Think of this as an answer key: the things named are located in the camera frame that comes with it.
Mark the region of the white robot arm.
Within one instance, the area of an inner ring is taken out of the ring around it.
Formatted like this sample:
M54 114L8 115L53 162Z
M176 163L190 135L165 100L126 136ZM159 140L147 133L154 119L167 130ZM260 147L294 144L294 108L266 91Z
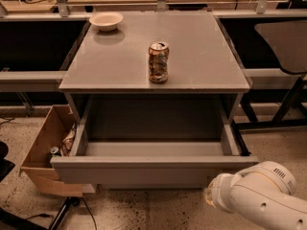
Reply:
M204 199L266 230L307 230L307 201L294 197L295 190L292 173L266 161L235 174L219 174L207 187Z

